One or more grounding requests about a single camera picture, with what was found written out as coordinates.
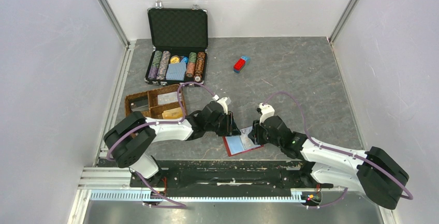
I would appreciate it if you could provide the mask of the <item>red leather card holder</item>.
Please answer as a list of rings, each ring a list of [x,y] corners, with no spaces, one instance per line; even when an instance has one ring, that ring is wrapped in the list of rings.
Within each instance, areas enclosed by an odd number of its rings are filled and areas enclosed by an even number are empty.
[[[223,137],[224,146],[229,157],[262,147],[262,145],[254,144],[248,137],[252,130],[252,127],[247,127],[240,130],[240,136]]]

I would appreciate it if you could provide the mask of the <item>gold card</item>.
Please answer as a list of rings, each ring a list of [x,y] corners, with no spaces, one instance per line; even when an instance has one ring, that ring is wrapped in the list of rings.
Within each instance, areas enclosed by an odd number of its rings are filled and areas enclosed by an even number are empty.
[[[179,119],[183,117],[183,111],[181,108],[173,108],[165,110],[162,113],[162,118],[165,120]]]

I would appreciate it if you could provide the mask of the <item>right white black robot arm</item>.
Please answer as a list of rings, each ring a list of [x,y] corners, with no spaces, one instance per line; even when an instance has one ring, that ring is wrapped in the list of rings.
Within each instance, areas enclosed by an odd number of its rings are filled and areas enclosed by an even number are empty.
[[[253,121],[248,137],[255,144],[272,144],[287,157],[305,161],[299,181],[306,187],[316,183],[345,187],[389,210],[395,210],[399,200],[408,196],[402,189],[408,173],[379,147],[352,150],[309,139],[291,131],[279,116]]]

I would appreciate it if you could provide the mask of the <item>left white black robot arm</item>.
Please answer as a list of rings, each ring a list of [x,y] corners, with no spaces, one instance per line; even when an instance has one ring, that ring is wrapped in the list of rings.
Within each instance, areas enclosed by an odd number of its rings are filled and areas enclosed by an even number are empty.
[[[154,142],[199,139],[207,132],[219,137],[241,135],[233,114],[221,100],[211,101],[202,110],[194,111],[184,120],[163,120],[145,117],[135,111],[104,135],[108,156],[119,168],[131,168],[149,186],[162,182],[163,173],[156,160],[146,153]]]

